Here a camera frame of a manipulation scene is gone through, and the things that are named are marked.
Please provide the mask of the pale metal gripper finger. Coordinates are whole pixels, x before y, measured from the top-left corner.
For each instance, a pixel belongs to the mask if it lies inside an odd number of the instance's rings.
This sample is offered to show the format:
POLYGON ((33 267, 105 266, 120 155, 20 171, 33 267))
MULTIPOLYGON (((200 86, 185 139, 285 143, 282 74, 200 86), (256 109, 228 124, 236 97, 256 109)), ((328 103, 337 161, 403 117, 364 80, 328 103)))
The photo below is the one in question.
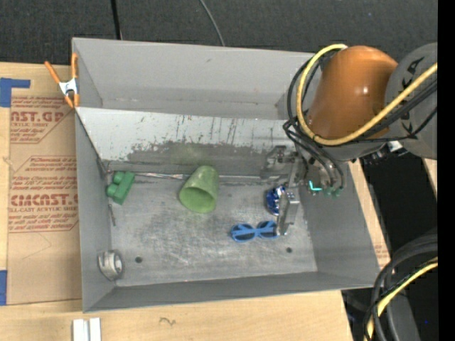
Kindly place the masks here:
POLYGON ((265 157, 260 178, 286 178, 296 160, 296 152, 286 146, 275 146, 265 157))
POLYGON ((277 231, 280 236, 287 234, 289 227, 295 223, 301 201, 298 193, 285 190, 279 199, 277 231))

